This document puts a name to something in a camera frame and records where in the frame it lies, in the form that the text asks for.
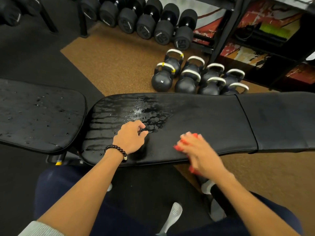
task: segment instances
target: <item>black leather upholstery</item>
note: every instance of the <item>black leather upholstery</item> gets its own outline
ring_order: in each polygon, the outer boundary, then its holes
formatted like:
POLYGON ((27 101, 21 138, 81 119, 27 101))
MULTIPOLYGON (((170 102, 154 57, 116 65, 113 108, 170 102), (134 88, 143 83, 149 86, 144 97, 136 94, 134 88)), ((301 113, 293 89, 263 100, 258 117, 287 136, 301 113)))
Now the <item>black leather upholstery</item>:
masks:
POLYGON ((187 161, 173 149, 187 131, 201 133, 219 155, 315 150, 315 94, 203 96, 176 93, 112 95, 91 111, 82 157, 96 164, 123 123, 140 119, 150 132, 144 149, 121 166, 187 161))
POLYGON ((64 151, 86 115, 77 91, 0 79, 0 143, 44 154, 64 151))

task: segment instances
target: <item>gray sleeve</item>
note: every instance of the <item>gray sleeve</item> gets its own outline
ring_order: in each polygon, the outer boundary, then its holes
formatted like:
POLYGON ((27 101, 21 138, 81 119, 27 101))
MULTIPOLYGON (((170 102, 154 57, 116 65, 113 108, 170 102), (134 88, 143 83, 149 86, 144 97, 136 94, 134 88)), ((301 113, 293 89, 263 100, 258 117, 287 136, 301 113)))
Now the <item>gray sleeve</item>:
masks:
POLYGON ((32 221, 18 236, 65 236, 65 235, 44 223, 32 221))

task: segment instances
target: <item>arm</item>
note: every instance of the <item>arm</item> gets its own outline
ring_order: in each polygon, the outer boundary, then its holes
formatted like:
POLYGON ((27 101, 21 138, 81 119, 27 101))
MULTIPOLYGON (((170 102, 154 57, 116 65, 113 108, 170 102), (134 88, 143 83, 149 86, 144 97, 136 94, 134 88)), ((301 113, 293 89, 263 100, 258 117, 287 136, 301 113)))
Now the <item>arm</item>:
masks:
MULTIPOLYGON (((140 120, 124 124, 114 137, 113 144, 121 147, 127 154, 135 152, 144 144, 144 138, 148 134, 148 131, 143 131, 138 135, 142 128, 145 126, 140 120)), ((37 221, 67 236, 88 236, 122 160, 123 155, 118 150, 108 149, 101 161, 37 221)))
POLYGON ((233 205, 251 235, 297 236, 284 220, 247 191, 223 165, 220 157, 203 139, 192 136, 190 132, 181 136, 188 145, 178 142, 187 153, 191 165, 206 178, 214 181, 233 205))

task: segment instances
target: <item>person's left hand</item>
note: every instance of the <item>person's left hand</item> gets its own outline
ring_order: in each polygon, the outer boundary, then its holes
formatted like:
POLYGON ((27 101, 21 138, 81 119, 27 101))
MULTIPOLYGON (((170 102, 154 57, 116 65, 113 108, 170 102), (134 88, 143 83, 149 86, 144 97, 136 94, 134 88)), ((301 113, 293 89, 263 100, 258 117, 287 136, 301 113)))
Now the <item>person's left hand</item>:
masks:
POLYGON ((125 123, 121 126, 117 135, 114 136, 113 145, 119 146, 127 154, 137 151, 144 144, 144 138, 149 133, 148 131, 142 131, 138 135, 138 131, 145 127, 140 120, 125 123))

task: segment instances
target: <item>bracelet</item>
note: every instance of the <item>bracelet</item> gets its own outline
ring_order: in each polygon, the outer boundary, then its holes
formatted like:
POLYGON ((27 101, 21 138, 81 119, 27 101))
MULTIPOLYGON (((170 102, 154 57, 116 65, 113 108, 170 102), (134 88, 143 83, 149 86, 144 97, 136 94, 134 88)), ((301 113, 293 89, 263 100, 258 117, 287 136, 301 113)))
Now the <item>bracelet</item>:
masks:
POLYGON ((126 154, 126 152, 125 152, 123 149, 121 149, 119 146, 116 146, 116 145, 109 145, 109 146, 107 146, 107 147, 105 148, 105 151, 106 151, 107 149, 109 149, 109 148, 115 148, 115 149, 119 150, 119 151, 122 153, 122 155, 124 156, 123 162, 126 162, 126 161, 127 161, 127 154, 126 154))

